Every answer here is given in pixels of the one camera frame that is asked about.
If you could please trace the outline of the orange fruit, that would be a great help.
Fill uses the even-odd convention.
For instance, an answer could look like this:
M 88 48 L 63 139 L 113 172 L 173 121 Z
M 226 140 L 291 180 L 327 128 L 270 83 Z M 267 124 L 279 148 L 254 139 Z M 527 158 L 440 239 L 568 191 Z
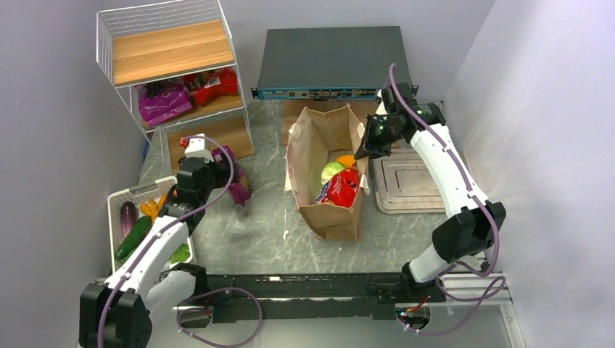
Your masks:
M 336 161 L 345 167 L 353 167 L 356 166 L 356 159 L 352 154 L 344 154 L 337 157 Z

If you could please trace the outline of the red candy bag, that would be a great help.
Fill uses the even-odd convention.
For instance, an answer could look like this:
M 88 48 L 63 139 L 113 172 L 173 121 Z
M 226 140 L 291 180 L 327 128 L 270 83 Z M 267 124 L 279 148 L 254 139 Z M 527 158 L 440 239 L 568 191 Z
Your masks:
M 315 203 L 350 208 L 359 188 L 360 172 L 355 167 L 344 169 L 323 185 Z

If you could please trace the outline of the green lettuce toy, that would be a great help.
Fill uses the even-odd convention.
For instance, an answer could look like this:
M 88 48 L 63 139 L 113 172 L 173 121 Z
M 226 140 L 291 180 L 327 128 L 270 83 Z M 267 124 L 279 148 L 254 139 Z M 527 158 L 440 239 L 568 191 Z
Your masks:
M 191 252 L 190 252 L 189 245 L 184 243 L 180 245 L 179 248 L 177 248 L 177 250 L 174 251 L 174 253 L 172 254 L 170 258 L 170 262 L 172 264 L 178 263 L 178 262 L 186 262 L 190 257 L 191 257 Z

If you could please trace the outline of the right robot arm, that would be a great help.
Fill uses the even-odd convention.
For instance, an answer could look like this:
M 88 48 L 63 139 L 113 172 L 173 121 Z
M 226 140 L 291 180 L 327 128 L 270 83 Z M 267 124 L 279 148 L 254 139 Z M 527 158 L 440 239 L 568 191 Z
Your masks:
M 367 117 L 355 158 L 389 156 L 394 142 L 406 141 L 423 160 L 445 206 L 447 220 L 432 232 L 431 245 L 403 268 L 400 293 L 409 301 L 425 295 L 428 283 L 460 265 L 461 258 L 490 250 L 488 276 L 500 251 L 500 229 L 506 217 L 501 202 L 491 201 L 471 177 L 450 137 L 442 110 L 434 103 L 411 105 L 412 96 L 392 84 L 376 92 L 378 107 Z

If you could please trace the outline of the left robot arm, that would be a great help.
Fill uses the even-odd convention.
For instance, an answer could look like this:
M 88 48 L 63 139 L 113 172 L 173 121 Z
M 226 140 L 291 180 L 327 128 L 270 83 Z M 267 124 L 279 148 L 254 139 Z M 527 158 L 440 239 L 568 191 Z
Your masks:
M 204 267 L 178 263 L 159 276 L 172 254 L 194 232 L 212 203 L 213 189 L 226 191 L 236 172 L 232 156 L 208 162 L 187 157 L 176 185 L 136 251 L 103 284 L 90 283 L 80 297 L 80 347 L 145 347 L 157 322 L 180 302 L 197 305 L 208 295 Z

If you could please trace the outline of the green cabbage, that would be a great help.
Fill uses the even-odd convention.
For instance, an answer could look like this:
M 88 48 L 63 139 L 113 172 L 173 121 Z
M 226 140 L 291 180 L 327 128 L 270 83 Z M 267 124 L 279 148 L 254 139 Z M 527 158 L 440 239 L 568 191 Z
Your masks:
M 337 173 L 342 172 L 346 167 L 337 161 L 328 162 L 321 171 L 321 184 L 328 183 Z

